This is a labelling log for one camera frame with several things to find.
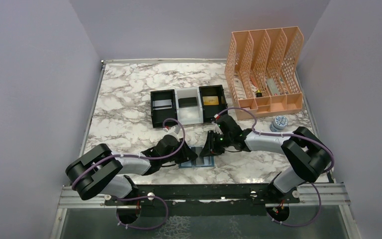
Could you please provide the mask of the blue card holder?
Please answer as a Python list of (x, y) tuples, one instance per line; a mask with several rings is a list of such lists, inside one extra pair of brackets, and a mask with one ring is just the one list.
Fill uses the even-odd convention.
[(213, 156), (201, 157), (199, 155), (202, 151), (202, 146), (192, 146), (191, 150), (197, 154), (197, 158), (179, 164), (179, 168), (205, 168), (215, 166)]

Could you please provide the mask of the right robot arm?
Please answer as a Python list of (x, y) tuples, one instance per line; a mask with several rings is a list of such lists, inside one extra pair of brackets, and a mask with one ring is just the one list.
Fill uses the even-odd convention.
[(232, 146), (238, 152), (267, 151), (286, 156), (289, 168), (279, 173), (267, 186), (265, 197), (278, 203), (297, 186), (314, 183), (334, 165), (334, 157), (309, 129), (298, 127), (293, 132), (257, 132), (242, 129), (230, 115), (217, 116), (215, 129), (207, 133), (201, 157), (217, 156)]

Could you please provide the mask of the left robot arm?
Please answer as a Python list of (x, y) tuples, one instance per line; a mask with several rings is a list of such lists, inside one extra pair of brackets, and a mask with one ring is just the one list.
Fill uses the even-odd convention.
[(166, 135), (155, 146), (138, 154), (117, 153), (101, 143), (69, 164), (65, 173), (82, 200), (106, 194), (128, 205), (138, 195), (131, 174), (151, 175), (166, 163), (181, 164), (197, 157), (184, 139)]

